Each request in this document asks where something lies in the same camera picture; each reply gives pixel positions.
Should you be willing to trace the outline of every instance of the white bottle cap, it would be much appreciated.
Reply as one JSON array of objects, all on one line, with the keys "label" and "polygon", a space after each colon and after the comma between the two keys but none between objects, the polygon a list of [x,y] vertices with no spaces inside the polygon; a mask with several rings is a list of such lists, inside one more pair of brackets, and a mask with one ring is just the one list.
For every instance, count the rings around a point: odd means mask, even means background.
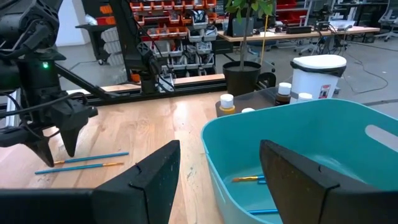
[{"label": "white bottle cap", "polygon": [[297,102],[311,101],[312,95],[309,93],[299,93]]},{"label": "white bottle cap", "polygon": [[234,96],[231,94],[222,94],[220,96],[221,107],[225,109],[230,109],[234,107]]},{"label": "white bottle cap", "polygon": [[281,95],[289,95],[291,89],[292,89],[292,84],[280,83],[278,87],[278,93]]},{"label": "white bottle cap", "polygon": [[245,108],[242,110],[242,113],[250,112],[250,111],[255,111],[253,108]]}]

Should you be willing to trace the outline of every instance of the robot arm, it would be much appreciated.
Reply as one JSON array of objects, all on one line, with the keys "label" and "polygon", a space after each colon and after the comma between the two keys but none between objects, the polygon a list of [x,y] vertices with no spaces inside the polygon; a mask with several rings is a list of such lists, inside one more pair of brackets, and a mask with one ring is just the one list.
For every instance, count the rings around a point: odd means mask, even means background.
[{"label": "robot arm", "polygon": [[18,127],[0,129],[0,147],[25,144],[50,167],[53,158],[42,130],[56,126],[66,151],[74,156],[79,130],[98,114],[96,108],[86,106],[84,100],[71,100],[73,95],[60,88],[55,61],[66,58],[47,48],[57,39],[61,3],[8,0],[0,5],[0,93],[9,97],[7,92],[21,88],[23,105],[0,113],[0,119],[19,115],[22,121]]}]

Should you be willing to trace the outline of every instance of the bin handle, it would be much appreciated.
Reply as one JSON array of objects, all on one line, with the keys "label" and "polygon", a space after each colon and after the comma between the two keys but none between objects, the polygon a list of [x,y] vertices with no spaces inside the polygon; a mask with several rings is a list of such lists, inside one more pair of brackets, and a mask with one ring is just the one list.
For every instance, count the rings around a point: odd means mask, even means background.
[{"label": "bin handle", "polygon": [[365,133],[371,139],[377,141],[378,143],[398,152],[398,136],[386,131],[376,125],[370,124],[365,127]]}]

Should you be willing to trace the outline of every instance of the wooden tabletop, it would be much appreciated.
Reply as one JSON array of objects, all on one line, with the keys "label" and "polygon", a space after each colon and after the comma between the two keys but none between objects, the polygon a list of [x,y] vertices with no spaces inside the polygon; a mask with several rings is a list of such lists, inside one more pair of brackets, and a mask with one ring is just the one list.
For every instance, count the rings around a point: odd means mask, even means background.
[{"label": "wooden tabletop", "polygon": [[[192,80],[223,78],[223,75],[193,77]],[[108,91],[125,87],[107,87]],[[0,148],[0,188],[97,187],[139,162],[173,139],[181,142],[180,177],[169,223],[223,223],[216,206],[200,133],[216,118],[215,103],[223,92],[102,106],[81,130],[75,158],[115,152],[128,156],[64,164],[82,166],[102,162],[124,162],[123,166],[74,170],[35,175],[48,167],[27,147]],[[48,136],[55,128],[45,131]],[[69,159],[61,137],[50,140],[55,161]]]},{"label": "wooden tabletop", "polygon": [[[379,32],[380,28],[373,28],[373,27],[357,27],[354,26],[347,30],[347,32],[339,31],[338,34],[361,34],[367,32]],[[330,31],[321,31],[321,34],[332,35]],[[228,42],[240,42],[243,41],[243,37],[230,37],[224,35],[224,31],[218,31],[218,35]],[[280,39],[299,39],[299,38],[307,38],[307,37],[319,37],[318,32],[311,32],[307,34],[285,34],[285,33],[274,33],[274,32],[266,32],[266,40],[280,40]],[[263,40],[264,39],[264,32],[261,32],[259,35],[253,35],[251,37],[247,37],[248,41],[254,40]]]}]

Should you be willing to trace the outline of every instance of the green led light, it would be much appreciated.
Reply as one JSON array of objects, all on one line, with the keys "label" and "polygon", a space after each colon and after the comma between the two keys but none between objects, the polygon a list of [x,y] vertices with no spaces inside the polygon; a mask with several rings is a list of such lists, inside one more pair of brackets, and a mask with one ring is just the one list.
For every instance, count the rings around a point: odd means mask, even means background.
[{"label": "green led light", "polygon": [[47,69],[47,68],[49,68],[49,63],[48,62],[43,62],[43,68],[45,68],[45,69]]}]

